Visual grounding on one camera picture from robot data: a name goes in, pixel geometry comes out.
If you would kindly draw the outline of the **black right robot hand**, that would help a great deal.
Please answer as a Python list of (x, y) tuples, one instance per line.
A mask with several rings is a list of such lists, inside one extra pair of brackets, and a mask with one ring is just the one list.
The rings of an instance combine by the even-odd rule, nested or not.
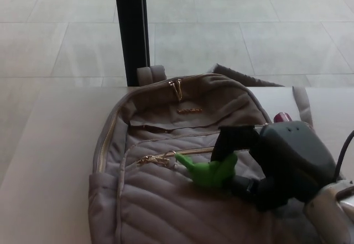
[(211, 160), (224, 162), (241, 150), (249, 152), (265, 177), (257, 180), (235, 175), (222, 185), (259, 211), (279, 208), (291, 198), (308, 203), (339, 178), (331, 153), (302, 121), (222, 126)]

